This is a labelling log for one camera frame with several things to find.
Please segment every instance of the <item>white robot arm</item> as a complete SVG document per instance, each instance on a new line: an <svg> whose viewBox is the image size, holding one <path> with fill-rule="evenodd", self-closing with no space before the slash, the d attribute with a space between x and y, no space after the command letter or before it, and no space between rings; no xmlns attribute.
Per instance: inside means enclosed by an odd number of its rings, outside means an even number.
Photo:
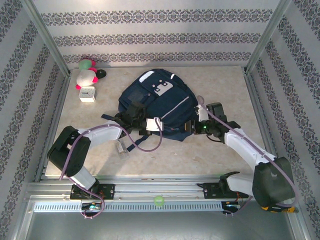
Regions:
<svg viewBox="0 0 320 240"><path fill-rule="evenodd" d="M104 125L87 129L65 127L48 151L47 158L62 171L62 176L65 174L80 187L95 193L99 181L84 167L89 149L124 137L123 131L130 134L137 130L140 135L149 136L163 128L158 117L146 118L145 107L132 103L127 111L118 113Z"/></svg>
<svg viewBox="0 0 320 240"><path fill-rule="evenodd" d="M187 122L185 129L194 134L219 138L222 143L235 150L252 169L250 174L230 172L222 175L219 189L210 189L210 192L221 191L222 195L226 192L240 192L254 196L267 211L287 211L288 205L280 204L283 206L281 208L278 203L295 196L289 161L285 157L278 158L265 151L246 136L236 122L228 122L221 103L208 104L206 109L203 104L198 105L198 115L199 121Z"/></svg>

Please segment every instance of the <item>black bracket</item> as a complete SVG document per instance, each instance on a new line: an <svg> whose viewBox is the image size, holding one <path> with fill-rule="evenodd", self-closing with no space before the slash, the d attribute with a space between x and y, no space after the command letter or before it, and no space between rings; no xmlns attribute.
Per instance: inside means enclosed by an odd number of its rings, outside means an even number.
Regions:
<svg viewBox="0 0 320 240"><path fill-rule="evenodd" d="M96 194L103 197L104 200L113 200L115 196L115 184L99 184ZM76 185L72 185L70 200L96 200L97 197L88 197L88 194Z"/></svg>
<svg viewBox="0 0 320 240"><path fill-rule="evenodd" d="M239 197L247 199L249 196L245 193L236 191L222 191L218 182L205 182L197 184L200 188L203 188L204 199L236 199Z"/></svg>
<svg viewBox="0 0 320 240"><path fill-rule="evenodd" d="M237 206L240 207L239 202L238 201L222 201L221 202L223 211L223 214L231 214L231 213L235 213L237 212L240 208L238 208Z"/></svg>

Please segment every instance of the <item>damask pattern wall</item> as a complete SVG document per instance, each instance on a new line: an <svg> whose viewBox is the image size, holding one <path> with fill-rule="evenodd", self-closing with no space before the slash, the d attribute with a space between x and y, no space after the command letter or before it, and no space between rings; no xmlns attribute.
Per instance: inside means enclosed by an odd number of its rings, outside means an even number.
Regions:
<svg viewBox="0 0 320 240"><path fill-rule="evenodd" d="M17 219L65 77L19 0L0 1L0 240Z"/></svg>
<svg viewBox="0 0 320 240"><path fill-rule="evenodd" d="M291 2L251 75L276 152L290 159L311 239L320 239L319 5Z"/></svg>
<svg viewBox="0 0 320 240"><path fill-rule="evenodd" d="M34 0L70 69L245 66L279 0Z"/></svg>

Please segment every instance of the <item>stuffed toy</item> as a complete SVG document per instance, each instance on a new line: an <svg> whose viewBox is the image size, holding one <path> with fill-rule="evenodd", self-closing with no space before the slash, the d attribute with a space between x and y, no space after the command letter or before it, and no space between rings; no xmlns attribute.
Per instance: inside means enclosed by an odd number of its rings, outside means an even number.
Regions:
<svg viewBox="0 0 320 240"><path fill-rule="evenodd" d="M79 62L79 69L90 69L93 68L96 65L96 62L93 60L89 60L89 59L83 59Z"/></svg>
<svg viewBox="0 0 320 240"><path fill-rule="evenodd" d="M80 90L82 87L92 86L98 82L96 71L82 69L76 78L75 88Z"/></svg>
<svg viewBox="0 0 320 240"><path fill-rule="evenodd" d="M83 59L79 62L81 71L76 78L76 89L80 90L82 87L92 86L98 82L98 79L102 79L107 75L106 71L97 70L93 67L95 65L96 62L89 59Z"/></svg>

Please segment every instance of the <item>metal grate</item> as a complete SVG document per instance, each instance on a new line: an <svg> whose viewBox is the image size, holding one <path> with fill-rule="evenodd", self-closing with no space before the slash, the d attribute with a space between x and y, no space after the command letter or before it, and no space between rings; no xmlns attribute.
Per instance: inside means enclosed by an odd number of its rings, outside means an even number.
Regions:
<svg viewBox="0 0 320 240"><path fill-rule="evenodd" d="M33 210L38 213L72 213L79 212L80 206L80 202L37 202ZM222 210L220 201L165 202L160 207L153 202L106 202L104 212L208 212Z"/></svg>

